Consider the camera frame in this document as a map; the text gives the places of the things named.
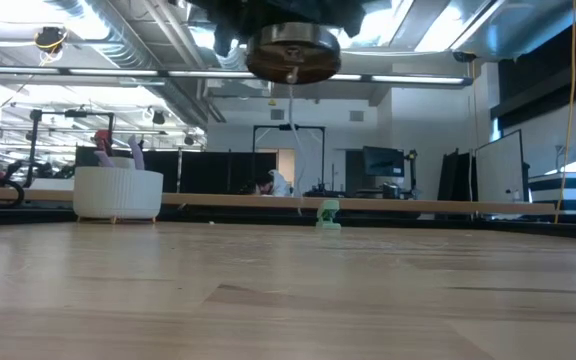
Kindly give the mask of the long ceiling light fixture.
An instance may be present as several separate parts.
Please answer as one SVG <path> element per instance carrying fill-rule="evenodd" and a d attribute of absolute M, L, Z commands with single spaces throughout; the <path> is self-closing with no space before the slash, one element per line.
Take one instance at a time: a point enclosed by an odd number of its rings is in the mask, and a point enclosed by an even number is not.
<path fill-rule="evenodd" d="M 65 67 L 29 67 L 0 66 L 0 74 L 39 75 L 39 76 L 84 76 L 84 77 L 131 77 L 131 78 L 180 78 L 180 79 L 219 79 L 219 80 L 253 80 L 258 79 L 246 71 L 213 71 L 213 70 L 139 70 L 107 68 L 65 68 Z M 437 76 L 427 74 L 336 74 L 327 81 L 353 83 L 381 83 L 405 85 L 469 86 L 473 79 L 469 77 Z"/>

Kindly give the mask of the light wood neighbouring desk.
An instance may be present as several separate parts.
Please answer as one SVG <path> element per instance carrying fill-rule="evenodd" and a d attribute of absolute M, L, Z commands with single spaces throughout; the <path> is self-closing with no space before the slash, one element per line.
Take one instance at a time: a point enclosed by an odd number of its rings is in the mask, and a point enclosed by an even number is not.
<path fill-rule="evenodd" d="M 153 218 L 163 205 L 247 207 L 281 209 L 318 209 L 325 201 L 316 197 L 271 197 L 254 195 L 210 195 L 164 193 L 160 200 L 152 195 L 130 193 L 123 197 L 108 194 L 94 194 L 85 191 L 79 195 L 73 191 L 27 189 L 24 199 L 32 202 L 65 202 L 83 218 Z M 555 207 L 544 203 L 491 203 L 460 201 L 424 201 L 393 199 L 340 198 L 341 210 L 413 212 L 413 213 L 454 213 L 454 214 L 511 214 L 511 215 L 552 215 Z"/>

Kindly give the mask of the black and white shelf unit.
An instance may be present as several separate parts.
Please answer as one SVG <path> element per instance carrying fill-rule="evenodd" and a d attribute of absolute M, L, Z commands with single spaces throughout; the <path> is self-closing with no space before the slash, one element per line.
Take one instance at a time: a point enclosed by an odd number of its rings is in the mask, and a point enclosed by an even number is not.
<path fill-rule="evenodd" d="M 576 172 L 532 177 L 528 187 L 532 203 L 560 203 L 562 215 L 576 215 Z"/>

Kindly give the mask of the silver ventilation duct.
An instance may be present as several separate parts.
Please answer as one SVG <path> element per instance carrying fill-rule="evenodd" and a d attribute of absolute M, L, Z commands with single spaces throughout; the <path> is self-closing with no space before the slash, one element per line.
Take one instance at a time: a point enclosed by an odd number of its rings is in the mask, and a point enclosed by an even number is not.
<path fill-rule="evenodd" d="M 162 69 L 159 60 L 110 0 L 43 1 L 77 20 L 95 20 L 99 25 L 103 25 L 109 31 L 105 40 L 111 42 L 111 45 L 102 46 L 100 52 L 119 69 Z M 200 108 L 199 102 L 179 85 L 164 79 L 163 85 L 145 85 L 145 88 L 162 98 L 172 113 L 187 125 L 206 129 L 208 114 Z"/>

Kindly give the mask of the black computer monitor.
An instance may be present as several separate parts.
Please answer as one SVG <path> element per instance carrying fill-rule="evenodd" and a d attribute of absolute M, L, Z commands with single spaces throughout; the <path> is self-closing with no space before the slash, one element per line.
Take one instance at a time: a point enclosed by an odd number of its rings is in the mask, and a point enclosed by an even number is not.
<path fill-rule="evenodd" d="M 405 177 L 405 155 L 402 150 L 364 146 L 362 154 L 367 176 Z"/>

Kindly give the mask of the black aluminium table frame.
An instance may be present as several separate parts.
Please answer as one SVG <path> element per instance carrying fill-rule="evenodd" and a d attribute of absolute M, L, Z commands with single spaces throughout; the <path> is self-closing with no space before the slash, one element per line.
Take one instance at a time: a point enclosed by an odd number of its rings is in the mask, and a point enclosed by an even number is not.
<path fill-rule="evenodd" d="M 316 212 L 290 209 L 188 206 L 181 210 L 165 208 L 157 219 L 164 222 L 313 226 Z M 0 210 L 0 225 L 73 222 L 70 209 L 16 208 Z M 335 221 L 344 227 L 413 228 L 450 230 L 490 230 L 576 238 L 576 223 L 552 224 L 537 217 L 518 220 L 485 220 L 471 215 L 432 215 L 419 213 L 341 210 Z"/>

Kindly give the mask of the mint green stapler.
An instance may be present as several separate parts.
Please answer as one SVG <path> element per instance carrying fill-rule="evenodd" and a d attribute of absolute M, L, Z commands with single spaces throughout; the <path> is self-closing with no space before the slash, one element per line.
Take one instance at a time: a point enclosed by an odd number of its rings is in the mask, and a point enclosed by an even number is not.
<path fill-rule="evenodd" d="M 326 230 L 340 230 L 341 225 L 335 221 L 337 212 L 340 210 L 338 200 L 325 200 L 317 211 L 316 226 Z"/>

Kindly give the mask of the tall pale purple utensil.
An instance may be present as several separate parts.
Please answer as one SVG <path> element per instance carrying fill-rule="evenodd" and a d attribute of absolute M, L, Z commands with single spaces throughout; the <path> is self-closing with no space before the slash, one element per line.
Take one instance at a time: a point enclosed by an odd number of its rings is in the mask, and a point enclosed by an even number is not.
<path fill-rule="evenodd" d="M 128 139 L 128 144 L 129 144 L 130 149 L 131 149 L 135 168 L 137 170 L 144 170 L 145 169 L 145 162 L 144 162 L 144 158 L 143 158 L 142 146 L 137 141 L 135 135 L 132 135 Z"/>

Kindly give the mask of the black partition screen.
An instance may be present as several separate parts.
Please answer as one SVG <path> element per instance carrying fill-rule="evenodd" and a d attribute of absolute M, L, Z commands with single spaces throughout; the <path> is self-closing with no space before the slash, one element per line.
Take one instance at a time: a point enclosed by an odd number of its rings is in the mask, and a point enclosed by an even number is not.
<path fill-rule="evenodd" d="M 76 167 L 102 167 L 96 150 L 79 147 Z M 132 154 L 115 150 L 109 156 L 115 168 L 136 169 Z M 277 168 L 274 153 L 144 151 L 146 171 L 163 175 L 164 193 L 246 194 L 258 176 Z"/>

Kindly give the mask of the black folded panels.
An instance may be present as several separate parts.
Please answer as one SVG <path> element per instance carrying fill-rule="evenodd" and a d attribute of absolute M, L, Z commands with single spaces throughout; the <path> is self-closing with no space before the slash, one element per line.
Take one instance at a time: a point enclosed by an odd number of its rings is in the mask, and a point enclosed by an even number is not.
<path fill-rule="evenodd" d="M 475 201 L 476 181 L 473 177 L 474 157 L 456 149 L 444 154 L 437 199 L 440 201 Z"/>

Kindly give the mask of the person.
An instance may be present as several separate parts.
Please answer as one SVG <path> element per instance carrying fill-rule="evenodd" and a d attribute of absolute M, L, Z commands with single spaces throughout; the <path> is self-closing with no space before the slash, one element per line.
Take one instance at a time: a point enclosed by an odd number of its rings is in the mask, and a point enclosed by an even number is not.
<path fill-rule="evenodd" d="M 255 180 L 255 195 L 289 197 L 292 193 L 292 186 L 276 169 L 258 176 Z"/>

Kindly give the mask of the white ribbed round container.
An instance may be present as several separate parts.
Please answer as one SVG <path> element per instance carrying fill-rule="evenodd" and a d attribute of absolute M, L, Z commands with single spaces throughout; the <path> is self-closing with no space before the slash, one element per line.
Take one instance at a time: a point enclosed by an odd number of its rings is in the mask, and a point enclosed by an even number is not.
<path fill-rule="evenodd" d="M 162 197 L 163 175 L 158 172 L 115 167 L 75 171 L 72 203 L 79 218 L 154 221 Z"/>

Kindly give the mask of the white board with black frame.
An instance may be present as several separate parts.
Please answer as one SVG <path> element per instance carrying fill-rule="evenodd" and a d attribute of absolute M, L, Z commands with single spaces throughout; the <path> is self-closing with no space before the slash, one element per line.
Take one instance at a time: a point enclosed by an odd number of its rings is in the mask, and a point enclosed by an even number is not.
<path fill-rule="evenodd" d="M 528 200 L 520 130 L 478 148 L 475 160 L 480 202 L 519 203 Z"/>

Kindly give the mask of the brass lamp socket base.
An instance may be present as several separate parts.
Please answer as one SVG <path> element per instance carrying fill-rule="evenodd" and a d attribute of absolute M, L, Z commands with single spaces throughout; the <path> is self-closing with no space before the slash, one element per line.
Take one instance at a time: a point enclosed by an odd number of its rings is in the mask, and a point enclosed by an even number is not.
<path fill-rule="evenodd" d="M 338 73 L 340 52 L 337 37 L 325 27 L 288 22 L 266 26 L 249 39 L 246 65 L 262 80 L 312 84 Z"/>

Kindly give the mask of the black background gantry frame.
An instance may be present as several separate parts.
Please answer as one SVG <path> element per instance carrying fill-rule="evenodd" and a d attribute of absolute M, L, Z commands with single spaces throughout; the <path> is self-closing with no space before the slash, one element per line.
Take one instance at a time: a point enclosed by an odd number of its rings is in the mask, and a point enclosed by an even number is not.
<path fill-rule="evenodd" d="M 30 112 L 30 119 L 32 121 L 32 128 L 30 130 L 30 153 L 28 160 L 28 173 L 26 180 L 23 184 L 24 188 L 29 188 L 33 181 L 33 172 L 35 164 L 35 153 L 39 133 L 39 122 L 44 115 L 63 115 L 66 118 L 86 118 L 89 116 L 103 116 L 108 119 L 107 135 L 103 140 L 106 151 L 110 151 L 113 145 L 113 132 L 115 124 L 115 114 L 113 112 L 99 112 L 99 111 L 86 111 L 86 110 L 66 110 L 66 111 L 43 111 L 40 109 L 33 109 Z"/>

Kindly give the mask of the red background object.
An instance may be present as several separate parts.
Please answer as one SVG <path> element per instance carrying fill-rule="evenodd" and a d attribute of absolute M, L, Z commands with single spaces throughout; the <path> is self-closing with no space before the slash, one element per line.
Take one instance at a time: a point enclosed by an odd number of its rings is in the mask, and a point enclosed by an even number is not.
<path fill-rule="evenodd" d="M 108 151 L 111 148 L 110 132 L 108 130 L 98 130 L 92 137 L 92 142 L 100 151 Z"/>

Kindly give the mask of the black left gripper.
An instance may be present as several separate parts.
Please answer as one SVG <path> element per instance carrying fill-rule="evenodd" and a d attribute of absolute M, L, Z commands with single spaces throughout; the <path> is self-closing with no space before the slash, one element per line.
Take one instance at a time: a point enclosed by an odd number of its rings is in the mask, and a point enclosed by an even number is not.
<path fill-rule="evenodd" d="M 242 16 L 245 8 L 261 26 L 288 22 L 312 23 L 341 28 L 350 36 L 361 29 L 366 11 L 363 0 L 187 0 L 207 13 L 215 25 L 213 49 L 217 55 L 228 55 L 232 42 L 245 43 L 248 35 Z"/>

